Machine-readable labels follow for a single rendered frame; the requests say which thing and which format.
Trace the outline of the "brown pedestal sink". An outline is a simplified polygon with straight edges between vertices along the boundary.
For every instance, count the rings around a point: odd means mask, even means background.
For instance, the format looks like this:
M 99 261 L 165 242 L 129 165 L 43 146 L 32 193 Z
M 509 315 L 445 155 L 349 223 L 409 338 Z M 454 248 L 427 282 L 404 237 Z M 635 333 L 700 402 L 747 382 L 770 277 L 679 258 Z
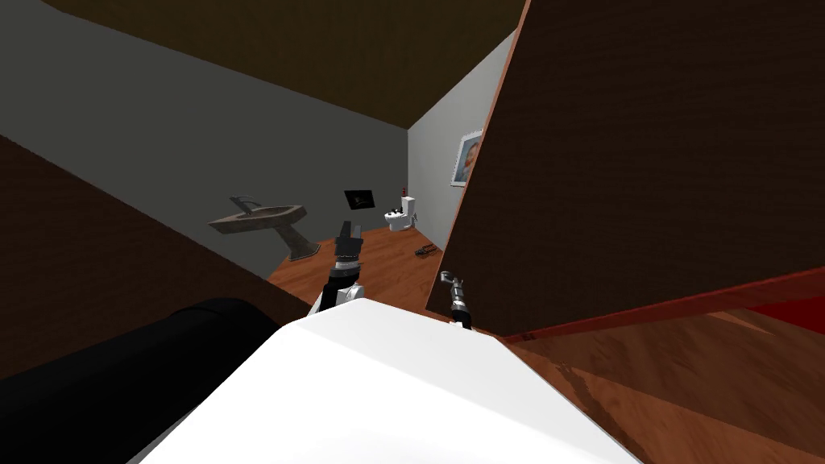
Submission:
M 257 230 L 274 230 L 289 249 L 288 261 L 297 261 L 315 255 L 320 245 L 310 242 L 294 226 L 307 217 L 303 205 L 265 207 L 249 196 L 230 196 L 230 201 L 241 212 L 208 222 L 221 234 L 238 234 Z

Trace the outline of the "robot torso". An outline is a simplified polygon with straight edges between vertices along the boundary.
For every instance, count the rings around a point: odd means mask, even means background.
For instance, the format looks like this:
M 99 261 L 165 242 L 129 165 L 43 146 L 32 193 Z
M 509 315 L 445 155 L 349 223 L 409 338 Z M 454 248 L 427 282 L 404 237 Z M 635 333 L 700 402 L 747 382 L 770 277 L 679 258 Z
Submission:
M 358 299 L 276 331 L 140 464 L 641 464 L 502 342 Z

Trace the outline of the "brown wooden door leaf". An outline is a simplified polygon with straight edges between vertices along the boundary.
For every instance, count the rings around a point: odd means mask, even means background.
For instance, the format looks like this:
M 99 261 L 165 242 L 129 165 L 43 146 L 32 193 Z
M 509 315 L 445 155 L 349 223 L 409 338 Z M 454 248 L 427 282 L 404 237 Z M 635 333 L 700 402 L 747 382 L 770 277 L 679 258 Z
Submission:
M 825 0 L 529 0 L 441 267 L 502 337 L 825 296 Z

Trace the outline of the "framed portrait picture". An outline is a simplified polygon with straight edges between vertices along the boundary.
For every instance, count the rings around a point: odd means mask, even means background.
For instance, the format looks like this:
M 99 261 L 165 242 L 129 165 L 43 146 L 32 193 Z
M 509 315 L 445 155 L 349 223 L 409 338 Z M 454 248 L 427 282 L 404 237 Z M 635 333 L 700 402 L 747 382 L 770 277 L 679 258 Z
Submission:
M 452 187 L 466 187 L 471 169 L 474 166 L 480 149 L 482 136 L 483 132 L 477 130 L 461 137 L 458 144 L 454 170 L 450 177 L 450 185 Z

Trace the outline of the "white toilet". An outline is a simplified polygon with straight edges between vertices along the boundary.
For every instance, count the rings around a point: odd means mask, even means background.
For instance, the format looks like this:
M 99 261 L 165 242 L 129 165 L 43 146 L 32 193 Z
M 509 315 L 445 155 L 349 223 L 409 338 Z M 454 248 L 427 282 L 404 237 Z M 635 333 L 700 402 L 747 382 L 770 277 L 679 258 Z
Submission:
M 413 197 L 402 197 L 399 208 L 391 209 L 384 214 L 390 231 L 402 231 L 414 227 L 417 220 L 415 203 L 416 199 Z

